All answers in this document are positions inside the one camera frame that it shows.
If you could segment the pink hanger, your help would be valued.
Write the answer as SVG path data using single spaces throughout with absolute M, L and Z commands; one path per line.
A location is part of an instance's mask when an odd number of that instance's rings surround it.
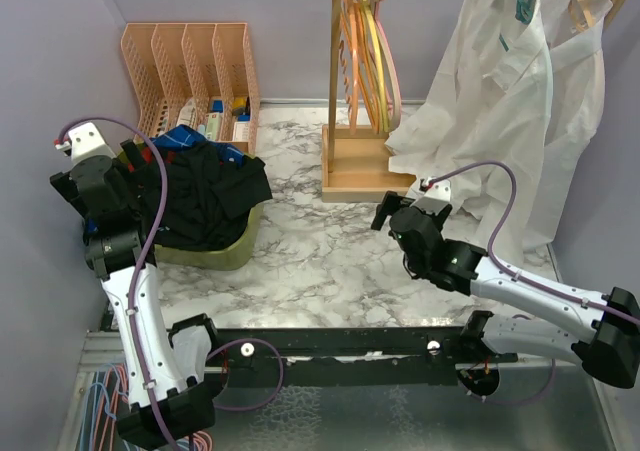
M 380 3 L 383 0 L 368 0 L 369 7 L 372 11 L 373 20 L 376 26 L 376 34 L 379 42 L 379 49 L 382 51 L 383 64 L 386 66 L 387 75 L 390 79 L 391 95 L 387 101 L 390 108 L 389 130 L 388 133 L 395 130 L 401 121 L 401 93 L 398 76 L 393 60 L 391 48 L 379 19 Z

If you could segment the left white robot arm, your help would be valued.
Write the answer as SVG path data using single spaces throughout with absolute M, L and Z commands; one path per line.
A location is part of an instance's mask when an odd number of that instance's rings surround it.
M 204 314 L 171 329 L 164 325 L 155 256 L 144 248 L 150 213 L 134 178 L 142 157 L 134 164 L 128 168 L 101 143 L 50 183 L 94 227 L 85 238 L 85 260 L 113 307 L 127 370 L 129 410 L 117 419 L 117 431 L 152 450 L 214 424 L 204 375 L 220 356 L 221 342 Z

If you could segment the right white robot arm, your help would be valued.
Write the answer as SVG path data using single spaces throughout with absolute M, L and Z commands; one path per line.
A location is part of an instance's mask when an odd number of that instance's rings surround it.
M 488 251 L 442 235 L 451 205 L 428 197 L 387 192 L 371 227 L 390 227 L 414 279 L 467 296 L 490 299 L 532 315 L 517 323 L 492 312 L 475 312 L 459 338 L 461 354 L 481 362 L 487 356 L 528 354 L 570 362 L 591 377 L 621 389 L 639 371 L 639 304 L 620 287 L 608 293 L 563 285 L 526 272 Z

